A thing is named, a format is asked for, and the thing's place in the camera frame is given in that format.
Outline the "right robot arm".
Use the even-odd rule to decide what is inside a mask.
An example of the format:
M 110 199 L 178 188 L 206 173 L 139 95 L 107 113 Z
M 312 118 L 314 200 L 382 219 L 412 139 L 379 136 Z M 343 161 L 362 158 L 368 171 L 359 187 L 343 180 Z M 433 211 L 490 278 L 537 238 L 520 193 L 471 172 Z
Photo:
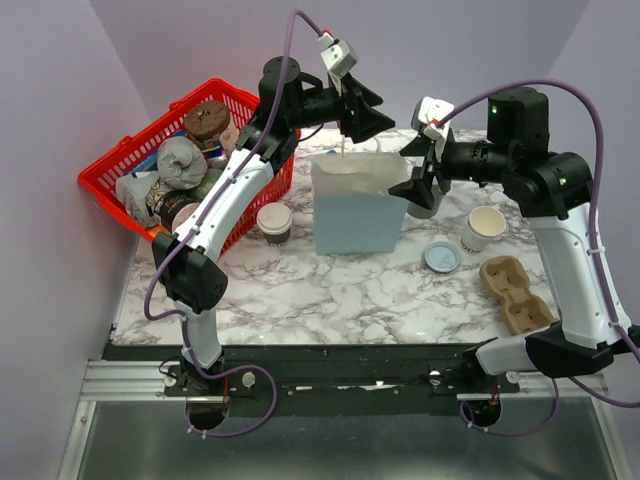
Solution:
M 487 132 L 477 142 L 453 138 L 450 123 L 458 107 L 431 97 L 418 102 L 412 118 L 416 137 L 403 154 L 420 156 L 423 164 L 390 192 L 434 211 L 436 196 L 454 181 L 500 185 L 533 229 L 560 318 L 467 351 L 459 370 L 462 384 L 480 392 L 509 371 L 538 371 L 550 378 L 591 375 L 617 355 L 637 353 L 639 329 L 619 302 L 600 240 L 601 166 L 550 150 L 549 100 L 540 81 L 497 87 L 481 100 L 487 105 Z

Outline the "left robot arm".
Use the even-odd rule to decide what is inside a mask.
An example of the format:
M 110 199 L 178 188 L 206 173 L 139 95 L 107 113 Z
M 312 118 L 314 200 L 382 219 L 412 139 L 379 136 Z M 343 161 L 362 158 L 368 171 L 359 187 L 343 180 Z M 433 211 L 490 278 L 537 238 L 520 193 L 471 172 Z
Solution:
M 331 83 L 325 86 L 290 57 L 269 60 L 258 86 L 259 103 L 222 176 L 175 233 L 159 234 L 152 242 L 152 281 L 165 287 L 181 318 L 182 354 L 193 364 L 187 382 L 201 395 L 214 393 L 222 380 L 215 365 L 222 354 L 215 307 L 228 278 L 217 260 L 246 208 L 294 153 L 298 129 L 335 122 L 343 135 L 360 143 L 395 125 L 376 109 L 382 98 L 351 74 L 356 62 L 353 54 L 329 55 L 324 64 Z

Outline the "white coffee cup lid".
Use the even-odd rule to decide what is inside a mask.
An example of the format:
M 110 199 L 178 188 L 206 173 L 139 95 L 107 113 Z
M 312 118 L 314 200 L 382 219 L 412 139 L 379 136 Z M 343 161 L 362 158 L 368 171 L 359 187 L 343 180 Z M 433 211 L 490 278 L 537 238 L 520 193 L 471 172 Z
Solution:
M 293 214 L 283 203 L 273 202 L 260 208 L 256 216 L 258 228 L 268 235 L 280 235 L 291 228 Z

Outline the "white paper bag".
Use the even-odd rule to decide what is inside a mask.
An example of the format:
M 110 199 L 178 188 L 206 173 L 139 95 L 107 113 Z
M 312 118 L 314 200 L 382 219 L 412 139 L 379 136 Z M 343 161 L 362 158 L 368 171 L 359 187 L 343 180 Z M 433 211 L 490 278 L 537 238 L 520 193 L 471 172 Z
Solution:
M 388 190 L 409 179 L 397 153 L 319 154 L 311 161 L 313 238 L 319 255 L 395 250 L 408 202 Z

